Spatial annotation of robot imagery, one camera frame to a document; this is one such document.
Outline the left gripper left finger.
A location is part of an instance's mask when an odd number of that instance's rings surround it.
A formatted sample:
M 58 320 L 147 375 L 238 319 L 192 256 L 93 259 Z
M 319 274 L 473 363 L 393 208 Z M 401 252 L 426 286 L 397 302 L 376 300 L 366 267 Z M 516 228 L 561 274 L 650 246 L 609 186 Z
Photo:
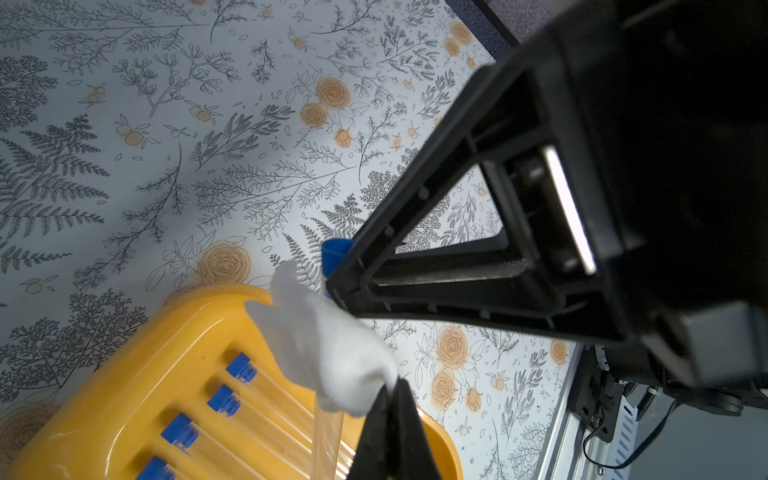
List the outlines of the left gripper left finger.
M 383 386 L 366 416 L 348 480 L 384 480 L 389 476 L 391 396 Z

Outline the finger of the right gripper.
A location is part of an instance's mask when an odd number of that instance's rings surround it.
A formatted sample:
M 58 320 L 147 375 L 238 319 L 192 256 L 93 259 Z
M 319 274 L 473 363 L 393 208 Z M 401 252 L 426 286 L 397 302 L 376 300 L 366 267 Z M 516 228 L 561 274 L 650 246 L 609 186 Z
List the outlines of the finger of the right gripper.
M 472 76 L 355 237 L 327 284 L 404 288 L 501 283 L 595 285 L 600 204 L 585 82 L 600 59 L 593 32 L 546 32 Z M 499 216 L 488 238 L 404 253 L 404 239 L 473 176 Z
M 349 250 L 326 288 L 359 318 L 451 321 L 593 344 L 632 337 L 618 292 L 603 278 L 528 266 L 506 251 L 446 247 L 368 265 Z

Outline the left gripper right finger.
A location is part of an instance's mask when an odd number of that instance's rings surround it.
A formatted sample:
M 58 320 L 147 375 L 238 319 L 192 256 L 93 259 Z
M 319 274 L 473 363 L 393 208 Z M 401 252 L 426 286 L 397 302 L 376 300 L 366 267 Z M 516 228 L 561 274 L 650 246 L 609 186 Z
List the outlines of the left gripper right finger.
M 399 378 L 388 401 L 386 478 L 440 480 L 408 382 Z

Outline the yellow plastic tray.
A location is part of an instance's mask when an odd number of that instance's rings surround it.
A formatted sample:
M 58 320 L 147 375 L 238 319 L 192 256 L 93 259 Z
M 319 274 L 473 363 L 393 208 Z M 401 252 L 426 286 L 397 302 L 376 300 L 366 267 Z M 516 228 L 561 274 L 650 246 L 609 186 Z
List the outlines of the yellow plastic tray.
M 245 309 L 248 301 L 269 305 L 269 290 L 201 287 L 153 316 L 118 292 L 76 293 L 68 323 L 42 318 L 13 329 L 1 348 L 3 401 L 63 384 L 83 370 L 90 377 L 17 454 L 8 477 L 136 479 L 157 456 L 181 479 L 216 479 L 161 437 L 184 413 L 265 479 L 304 479 L 207 405 L 230 378 L 226 367 L 239 353 L 285 378 Z M 297 399 L 309 392 L 316 401 L 313 391 L 291 384 L 302 390 Z M 368 414 L 343 413 L 342 437 L 355 457 Z M 458 454 L 449 437 L 418 414 L 441 477 L 458 478 Z

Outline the clear test tube blue cap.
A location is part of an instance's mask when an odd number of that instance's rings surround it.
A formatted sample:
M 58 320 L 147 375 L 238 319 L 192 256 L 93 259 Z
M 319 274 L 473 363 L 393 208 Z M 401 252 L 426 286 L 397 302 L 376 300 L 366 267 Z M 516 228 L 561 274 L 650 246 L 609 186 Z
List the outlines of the clear test tube blue cap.
M 179 480 L 176 469 L 160 457 L 153 456 L 137 475 L 136 480 Z

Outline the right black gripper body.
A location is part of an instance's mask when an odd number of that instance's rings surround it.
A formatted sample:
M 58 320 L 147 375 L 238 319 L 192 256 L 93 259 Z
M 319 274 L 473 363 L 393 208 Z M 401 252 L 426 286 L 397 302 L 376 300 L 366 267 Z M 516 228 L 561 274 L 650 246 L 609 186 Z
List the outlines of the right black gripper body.
M 767 406 L 767 5 L 577 1 L 547 26 L 596 141 L 628 377 Z

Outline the white wipe cloth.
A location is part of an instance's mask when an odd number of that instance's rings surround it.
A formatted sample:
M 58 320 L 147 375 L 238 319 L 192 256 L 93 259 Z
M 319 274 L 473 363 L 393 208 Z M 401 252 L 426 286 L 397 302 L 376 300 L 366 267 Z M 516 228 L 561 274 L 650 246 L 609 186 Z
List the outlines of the white wipe cloth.
M 366 416 L 381 391 L 394 393 L 398 363 L 368 325 L 298 279 L 297 264 L 276 268 L 269 305 L 245 309 L 282 375 L 316 394 L 327 412 Z

